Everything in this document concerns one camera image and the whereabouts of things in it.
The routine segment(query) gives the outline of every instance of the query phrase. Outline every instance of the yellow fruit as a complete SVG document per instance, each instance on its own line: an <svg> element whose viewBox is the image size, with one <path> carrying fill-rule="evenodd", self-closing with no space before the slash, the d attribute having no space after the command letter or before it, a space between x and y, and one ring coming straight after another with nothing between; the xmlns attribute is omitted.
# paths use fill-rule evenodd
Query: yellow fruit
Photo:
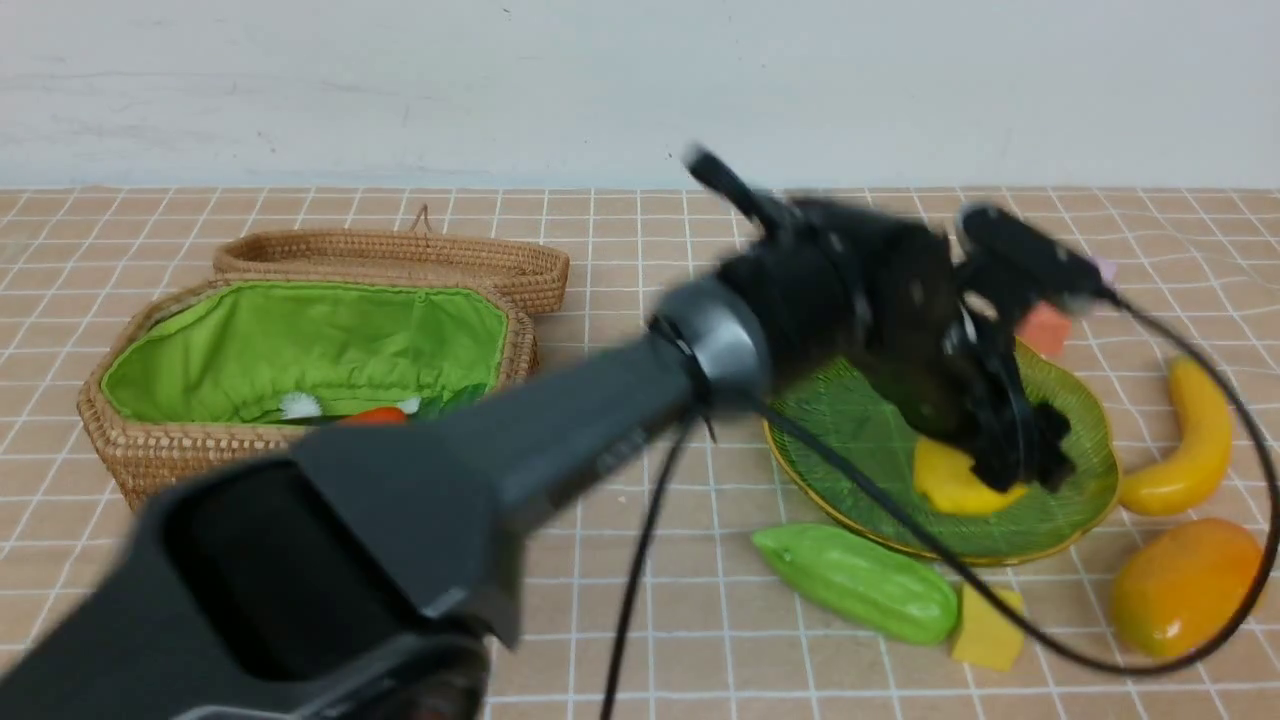
<svg viewBox="0 0 1280 720"><path fill-rule="evenodd" d="M1179 525L1129 559L1111 588L1111 621L1152 659L1185 655L1226 625L1262 562L1244 528L1207 518Z"/></svg>
<svg viewBox="0 0 1280 720"><path fill-rule="evenodd" d="M1120 479L1120 505L1139 515L1178 515L1208 500L1231 464L1226 396L1190 357L1169 368L1181 443L1165 460Z"/></svg>
<svg viewBox="0 0 1280 720"><path fill-rule="evenodd" d="M991 515L1027 495L1019 483L1001 493L987 487L970 469L973 457L934 439L922 437L915 443L913 486L929 505L946 515Z"/></svg>

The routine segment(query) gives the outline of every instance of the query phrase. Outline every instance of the basket lid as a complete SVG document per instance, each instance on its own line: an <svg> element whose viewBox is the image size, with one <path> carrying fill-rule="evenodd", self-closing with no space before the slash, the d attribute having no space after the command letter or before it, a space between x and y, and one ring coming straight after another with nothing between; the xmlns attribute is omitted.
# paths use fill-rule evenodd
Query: basket lid
<svg viewBox="0 0 1280 720"><path fill-rule="evenodd" d="M247 234L218 249L219 274L287 277L338 270L358 278L431 279L488 286L529 314L564 301L568 254L531 242L431 232L425 208L413 228L307 228Z"/></svg>

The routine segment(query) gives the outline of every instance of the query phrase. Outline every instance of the pink object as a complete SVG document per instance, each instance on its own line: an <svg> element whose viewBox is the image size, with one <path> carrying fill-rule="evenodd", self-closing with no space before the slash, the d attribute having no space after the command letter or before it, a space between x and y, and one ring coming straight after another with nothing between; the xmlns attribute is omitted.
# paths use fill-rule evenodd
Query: pink object
<svg viewBox="0 0 1280 720"><path fill-rule="evenodd" d="M1046 357L1057 357L1071 334L1071 319L1047 302L1037 302L1018 325L1018 337Z"/></svg>
<svg viewBox="0 0 1280 720"><path fill-rule="evenodd" d="M1089 260L1098 266L1103 282L1111 282L1111 278L1116 277L1116 264L1111 260L1103 260L1102 258L1089 258Z"/></svg>

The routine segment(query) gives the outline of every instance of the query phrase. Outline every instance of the orange cube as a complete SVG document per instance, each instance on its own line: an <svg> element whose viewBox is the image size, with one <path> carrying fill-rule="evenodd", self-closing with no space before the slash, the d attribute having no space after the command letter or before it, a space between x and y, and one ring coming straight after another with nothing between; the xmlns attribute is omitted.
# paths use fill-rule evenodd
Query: orange cube
<svg viewBox="0 0 1280 720"><path fill-rule="evenodd" d="M1023 318L1018 337L1046 357L1057 357L1071 333L1071 319L1047 302L1038 302Z"/></svg>

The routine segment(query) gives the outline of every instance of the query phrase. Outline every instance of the grid pattern mat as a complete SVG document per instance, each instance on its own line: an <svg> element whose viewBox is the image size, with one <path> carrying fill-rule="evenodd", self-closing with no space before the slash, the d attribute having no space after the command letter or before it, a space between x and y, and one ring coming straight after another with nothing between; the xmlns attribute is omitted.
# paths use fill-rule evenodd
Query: grid pattern mat
<svg viewBox="0 0 1280 720"><path fill-rule="evenodd" d="M842 191L950 223L989 197L1117 263L1116 283L1204 345L1280 433L1280 193L1221 190L919 188ZM639 332L663 287L709 269L750 228L716 199L660 191L403 188L76 188L0 192L0 666L74 606L109 564L131 515L79 429L81 380L132 313L209 270L219 242L306 225L408 227L544 242L572 256L562 313L540 318L548 365ZM1129 319L1074 328L1062 364L1106 406L1133 468L1178 429L1160 357ZM1280 592L1202 667L1149 682L1083 671L1028 646L1007 674L945 648L887 643L803 603L754 555L753 529L824 521L771 460L756 423L686 455L637 603L618 717L754 720L1178 720L1275 717ZM1263 532L1265 491L1238 442L1229 482L1197 515ZM530 546L525 642L495 652L492 720L595 716L609 634L660 452L620 473ZM996 570L1030 615L1115 657L1111 577L1183 519L1116 511L1070 552Z"/></svg>

